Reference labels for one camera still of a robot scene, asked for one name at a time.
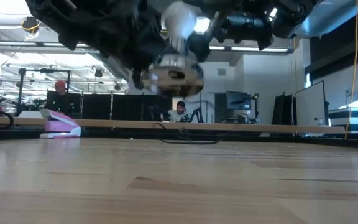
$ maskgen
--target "man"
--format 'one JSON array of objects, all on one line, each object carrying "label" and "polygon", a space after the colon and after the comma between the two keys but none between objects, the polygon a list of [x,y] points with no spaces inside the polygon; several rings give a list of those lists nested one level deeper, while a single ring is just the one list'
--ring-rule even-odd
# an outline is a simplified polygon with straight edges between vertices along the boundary
[{"label": "man", "polygon": [[186,104],[183,101],[177,103],[176,110],[168,111],[171,122],[189,122],[190,116],[186,113]]},{"label": "man", "polygon": [[47,99],[45,109],[50,109],[61,114],[67,115],[70,113],[70,105],[66,95],[66,84],[64,81],[59,80],[55,83],[56,95]]}]

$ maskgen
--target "wooden plank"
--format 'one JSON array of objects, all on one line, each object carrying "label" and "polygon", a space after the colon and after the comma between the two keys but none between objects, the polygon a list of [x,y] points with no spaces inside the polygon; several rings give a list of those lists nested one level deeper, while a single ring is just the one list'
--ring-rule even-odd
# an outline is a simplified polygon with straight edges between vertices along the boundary
[{"label": "wooden plank", "polygon": [[[100,128],[159,128],[153,121],[110,121],[110,120],[75,120],[81,127]],[[0,117],[0,124],[7,124],[7,118]],[[343,134],[343,127],[329,126],[287,126],[287,125],[263,125],[263,124],[194,124],[194,123],[168,123],[159,122],[167,129],[186,128],[189,130],[203,131],[250,131],[262,133],[326,133]],[[15,118],[15,125],[43,126],[44,119],[40,118]]]},{"label": "wooden plank", "polygon": [[358,149],[0,141],[0,224],[355,224]]}]

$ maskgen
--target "white wall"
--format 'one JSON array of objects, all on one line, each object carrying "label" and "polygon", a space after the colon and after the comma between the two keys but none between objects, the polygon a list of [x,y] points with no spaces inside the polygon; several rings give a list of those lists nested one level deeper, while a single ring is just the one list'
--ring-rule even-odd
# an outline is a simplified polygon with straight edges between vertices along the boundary
[{"label": "white wall", "polygon": [[275,97],[292,94],[292,55],[244,55],[244,92],[258,93],[261,124],[271,124]]},{"label": "white wall", "polygon": [[[356,69],[353,101],[358,100],[358,64]],[[321,80],[324,80],[326,101],[329,102],[329,110],[335,110],[346,105],[345,91],[352,90],[353,71],[354,67],[350,66],[330,75],[313,80],[313,83],[318,83]]]}]

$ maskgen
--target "black partition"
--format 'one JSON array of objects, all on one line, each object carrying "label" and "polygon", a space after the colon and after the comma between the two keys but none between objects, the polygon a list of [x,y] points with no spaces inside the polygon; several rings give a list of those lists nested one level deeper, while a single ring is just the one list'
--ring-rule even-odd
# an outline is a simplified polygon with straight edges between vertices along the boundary
[{"label": "black partition", "polygon": [[[82,100],[82,93],[66,93],[67,102],[68,104],[74,107],[72,113],[81,113],[81,100]],[[56,91],[48,91],[47,93],[47,101],[53,102],[54,99],[57,97]]]},{"label": "black partition", "polygon": [[227,109],[226,93],[215,93],[215,123],[234,117],[234,110]]},{"label": "black partition", "polygon": [[111,94],[85,94],[82,119],[110,119]]},{"label": "black partition", "polygon": [[291,95],[283,93],[276,96],[272,125],[296,125],[296,101]]},{"label": "black partition", "polygon": [[172,108],[172,99],[157,95],[113,95],[111,119],[157,121],[159,110]]}]

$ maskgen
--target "ceiling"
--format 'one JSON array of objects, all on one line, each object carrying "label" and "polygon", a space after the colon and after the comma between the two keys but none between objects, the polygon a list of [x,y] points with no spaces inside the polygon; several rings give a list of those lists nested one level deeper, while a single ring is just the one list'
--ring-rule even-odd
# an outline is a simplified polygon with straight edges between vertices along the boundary
[{"label": "ceiling", "polygon": [[[174,0],[150,0],[151,4],[156,6],[160,11],[163,11]],[[0,40],[2,41],[23,41],[26,38],[25,32],[21,29],[21,21],[29,16],[29,10],[25,0],[0,0]],[[298,35],[312,36],[322,35],[325,32],[333,30],[342,22],[354,16],[354,0],[324,0],[311,13],[310,17],[299,27],[296,31]],[[36,38],[31,41],[37,42],[58,42],[58,35],[50,30],[48,27],[41,27]],[[243,41],[240,44],[235,44],[231,40],[219,43],[212,40],[213,46],[251,46],[255,47],[256,42]],[[275,39],[272,47],[291,48],[291,42],[284,39]],[[17,47],[0,47],[0,63],[7,60],[12,52]],[[240,57],[244,54],[251,54],[250,52],[231,52],[231,51],[212,51],[207,61],[212,62],[230,62],[235,65]],[[103,77],[100,78],[104,84],[87,85],[82,83],[73,83],[72,87],[77,91],[111,91],[114,90],[115,85],[120,85],[122,91],[127,89],[126,81],[129,79],[130,72],[122,68],[120,64],[113,58],[109,58],[101,62],[98,54],[87,54],[78,49],[76,52],[71,52],[63,48],[38,48],[38,47],[23,47],[18,53],[9,60],[13,66],[2,67],[1,78],[6,80],[18,79],[18,67],[31,66],[32,68],[44,68],[53,66],[55,68],[65,68],[73,71],[72,80],[78,82],[93,81],[94,68],[103,71]],[[65,80],[67,75],[62,73],[54,73],[47,75],[50,81]],[[32,76],[25,78],[26,80],[33,79]],[[2,83],[3,88],[15,89],[16,81],[6,81]],[[25,82],[26,90],[51,90],[53,82],[51,83],[37,83]]]}]

